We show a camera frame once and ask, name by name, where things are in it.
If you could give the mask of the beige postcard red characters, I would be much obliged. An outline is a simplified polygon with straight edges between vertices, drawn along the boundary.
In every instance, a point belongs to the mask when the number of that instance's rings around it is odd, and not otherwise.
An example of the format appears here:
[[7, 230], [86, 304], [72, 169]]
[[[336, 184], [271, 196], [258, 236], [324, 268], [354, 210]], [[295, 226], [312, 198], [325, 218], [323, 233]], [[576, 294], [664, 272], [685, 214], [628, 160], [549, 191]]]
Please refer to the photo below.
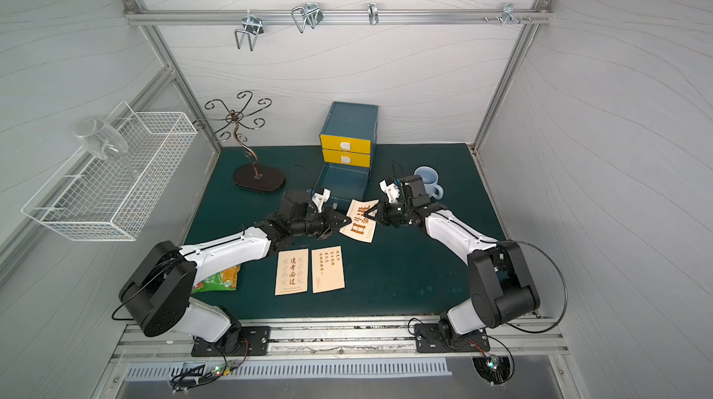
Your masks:
[[372, 243], [377, 223], [365, 217], [365, 213], [377, 204], [378, 200], [372, 200], [371, 202], [352, 200], [346, 215], [351, 220], [351, 223], [341, 228], [340, 233], [349, 239], [354, 239], [354, 241]]

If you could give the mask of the beige postcard with calligraphy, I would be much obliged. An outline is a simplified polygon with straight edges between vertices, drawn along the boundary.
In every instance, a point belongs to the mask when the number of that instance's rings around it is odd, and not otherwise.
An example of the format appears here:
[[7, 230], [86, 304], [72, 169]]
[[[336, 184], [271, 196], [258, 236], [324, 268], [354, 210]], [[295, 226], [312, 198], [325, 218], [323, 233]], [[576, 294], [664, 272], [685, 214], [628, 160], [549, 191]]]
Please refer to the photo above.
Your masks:
[[309, 250], [280, 252], [278, 256], [275, 295], [289, 295], [307, 291]]

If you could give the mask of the teal drawer cabinet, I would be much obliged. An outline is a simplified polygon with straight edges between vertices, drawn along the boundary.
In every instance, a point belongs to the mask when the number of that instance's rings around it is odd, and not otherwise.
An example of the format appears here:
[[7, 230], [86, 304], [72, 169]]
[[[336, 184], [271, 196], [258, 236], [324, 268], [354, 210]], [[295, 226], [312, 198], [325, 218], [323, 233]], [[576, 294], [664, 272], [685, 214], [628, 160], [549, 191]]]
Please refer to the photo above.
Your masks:
[[320, 135], [370, 139], [371, 164], [377, 142], [379, 108], [375, 105], [334, 101]]

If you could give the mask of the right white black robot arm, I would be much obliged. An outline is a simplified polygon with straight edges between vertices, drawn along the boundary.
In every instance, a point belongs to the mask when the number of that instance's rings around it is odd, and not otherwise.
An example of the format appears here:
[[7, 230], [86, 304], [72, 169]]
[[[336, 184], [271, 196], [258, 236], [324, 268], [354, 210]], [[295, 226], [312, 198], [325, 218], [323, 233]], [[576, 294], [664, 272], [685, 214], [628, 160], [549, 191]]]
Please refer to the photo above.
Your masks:
[[408, 207], [379, 202], [365, 217], [394, 228], [417, 226], [465, 263], [470, 295], [442, 318], [450, 334], [460, 337], [497, 328], [540, 307], [540, 295], [520, 245], [476, 231], [442, 203]]

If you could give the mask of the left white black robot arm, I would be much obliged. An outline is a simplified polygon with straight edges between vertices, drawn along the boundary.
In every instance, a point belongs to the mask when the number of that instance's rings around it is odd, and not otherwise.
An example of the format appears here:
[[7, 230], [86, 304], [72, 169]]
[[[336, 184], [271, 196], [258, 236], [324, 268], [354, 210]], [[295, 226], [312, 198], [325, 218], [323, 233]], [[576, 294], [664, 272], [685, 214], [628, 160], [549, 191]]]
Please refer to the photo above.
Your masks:
[[120, 308], [128, 311], [147, 337], [176, 331], [218, 343], [236, 333], [239, 323], [223, 308], [192, 297], [200, 282], [281, 252], [294, 237], [322, 239], [350, 224], [348, 216], [330, 206], [319, 213], [310, 205], [304, 215], [273, 213], [241, 232], [205, 243], [160, 242], [120, 289]]

